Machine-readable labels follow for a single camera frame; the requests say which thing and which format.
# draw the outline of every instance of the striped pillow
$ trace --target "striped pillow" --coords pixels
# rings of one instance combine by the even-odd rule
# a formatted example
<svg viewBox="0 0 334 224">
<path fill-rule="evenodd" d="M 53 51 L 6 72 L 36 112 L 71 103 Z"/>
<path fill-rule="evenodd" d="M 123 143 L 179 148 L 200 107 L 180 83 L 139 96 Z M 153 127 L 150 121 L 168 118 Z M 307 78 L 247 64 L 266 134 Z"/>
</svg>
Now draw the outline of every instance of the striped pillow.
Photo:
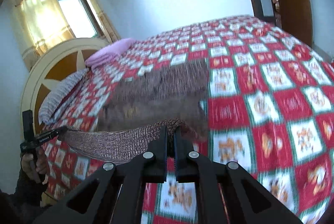
<svg viewBox="0 0 334 224">
<path fill-rule="evenodd" d="M 72 91 L 72 89 L 81 81 L 89 71 L 88 68 L 76 71 L 62 80 L 56 88 L 46 96 L 39 111 L 39 124 L 45 123 L 48 125 L 50 118 L 57 110 L 62 100 Z"/>
<path fill-rule="evenodd" d="M 84 84 L 84 79 L 79 81 L 79 83 L 72 89 L 72 91 L 66 97 L 64 97 L 59 107 L 56 109 L 54 114 L 49 119 L 48 123 L 47 124 L 45 123 L 46 125 L 56 123 L 61 118 L 65 110 L 71 105 L 72 101 L 75 99 L 77 94 L 81 91 L 83 84 Z"/>
</svg>

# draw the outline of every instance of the small black device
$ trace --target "small black device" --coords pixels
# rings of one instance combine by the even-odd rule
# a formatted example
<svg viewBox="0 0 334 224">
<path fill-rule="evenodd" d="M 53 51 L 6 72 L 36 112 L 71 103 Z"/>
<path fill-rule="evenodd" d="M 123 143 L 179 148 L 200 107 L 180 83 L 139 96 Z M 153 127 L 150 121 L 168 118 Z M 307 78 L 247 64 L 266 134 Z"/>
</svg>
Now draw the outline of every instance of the small black device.
<svg viewBox="0 0 334 224">
<path fill-rule="evenodd" d="M 173 148 L 168 144 L 163 126 L 146 152 L 118 166 L 105 163 L 33 224 L 139 224 L 145 185 L 166 181 L 167 156 L 175 159 L 177 181 L 195 182 L 198 223 L 302 224 L 238 163 L 211 162 L 195 152 L 180 128 Z"/>
<path fill-rule="evenodd" d="M 60 127 L 35 136 L 33 128 L 33 115 L 31 110 L 22 112 L 22 121 L 24 142 L 20 144 L 21 153 L 30 153 L 34 156 L 33 160 L 30 161 L 31 170 L 33 171 L 34 180 L 37 183 L 41 183 L 44 180 L 44 175 L 38 174 L 36 172 L 36 149 L 42 144 L 55 138 L 57 135 L 66 132 L 67 128 L 65 126 Z"/>
</svg>

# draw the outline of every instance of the sleeve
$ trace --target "sleeve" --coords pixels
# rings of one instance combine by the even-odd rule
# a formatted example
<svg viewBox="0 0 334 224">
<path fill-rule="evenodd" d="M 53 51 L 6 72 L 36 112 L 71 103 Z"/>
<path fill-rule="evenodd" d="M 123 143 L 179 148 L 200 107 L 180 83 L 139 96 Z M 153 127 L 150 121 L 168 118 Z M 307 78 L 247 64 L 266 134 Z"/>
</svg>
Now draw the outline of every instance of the sleeve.
<svg viewBox="0 0 334 224">
<path fill-rule="evenodd" d="M 17 180 L 15 193 L 8 195 L 0 190 L 0 205 L 6 209 L 4 223 L 31 224 L 32 221 L 43 213 L 47 207 L 40 207 L 41 195 L 47 185 L 30 180 L 21 169 Z"/>
<path fill-rule="evenodd" d="M 27 174 L 21 169 L 16 183 L 15 193 L 9 195 L 9 198 L 14 204 L 21 205 L 26 203 L 33 206 L 39 206 L 42 193 L 46 188 L 47 185 L 30 180 Z"/>
</svg>

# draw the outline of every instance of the pillow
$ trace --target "pillow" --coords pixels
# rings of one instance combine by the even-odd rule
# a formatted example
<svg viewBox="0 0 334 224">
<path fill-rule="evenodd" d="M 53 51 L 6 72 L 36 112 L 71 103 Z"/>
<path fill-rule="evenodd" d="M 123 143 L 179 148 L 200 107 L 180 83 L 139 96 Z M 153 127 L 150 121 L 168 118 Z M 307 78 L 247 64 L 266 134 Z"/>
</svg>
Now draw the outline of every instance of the pillow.
<svg viewBox="0 0 334 224">
<path fill-rule="evenodd" d="M 81 88 L 84 84 L 84 79 L 79 81 L 79 83 L 72 89 L 72 91 L 61 101 L 59 107 L 54 112 L 52 117 L 49 119 L 46 125 L 50 125 L 52 123 L 56 123 L 61 116 L 63 115 L 64 111 L 71 105 L 74 98 L 77 96 L 77 94 L 81 91 Z"/>
<path fill-rule="evenodd" d="M 86 61 L 86 66 L 92 66 L 94 63 L 100 62 L 101 60 L 105 59 L 106 57 L 113 57 L 115 58 L 118 55 L 126 52 L 130 46 L 132 46 L 136 42 L 133 38 L 125 38 L 116 41 L 115 43 L 108 45 L 94 54 L 92 54 Z"/>
<path fill-rule="evenodd" d="M 115 57 L 106 57 L 106 58 L 92 64 L 91 69 L 94 70 L 100 65 L 110 64 L 114 60 L 115 60 Z"/>
<path fill-rule="evenodd" d="M 39 124 L 49 124 L 49 120 L 53 113 L 61 105 L 62 100 L 73 90 L 73 88 L 86 76 L 88 68 L 76 71 L 62 80 L 56 88 L 46 96 L 39 111 Z"/>
</svg>

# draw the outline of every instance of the black handle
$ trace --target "black handle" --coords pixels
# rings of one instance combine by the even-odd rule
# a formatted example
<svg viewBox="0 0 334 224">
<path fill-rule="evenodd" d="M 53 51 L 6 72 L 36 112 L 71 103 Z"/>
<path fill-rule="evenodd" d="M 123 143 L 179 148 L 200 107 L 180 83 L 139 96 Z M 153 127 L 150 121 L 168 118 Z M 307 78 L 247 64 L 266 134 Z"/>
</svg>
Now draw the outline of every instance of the black handle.
<svg viewBox="0 0 334 224">
<path fill-rule="evenodd" d="M 37 182 L 37 183 L 41 183 L 44 181 L 44 175 L 39 174 L 36 171 L 36 162 L 37 162 L 37 152 L 36 149 L 32 149 L 30 150 L 28 153 L 32 154 L 34 156 L 34 158 L 29 162 L 31 170 L 32 170 L 32 175 L 33 175 L 33 179 Z"/>
</svg>

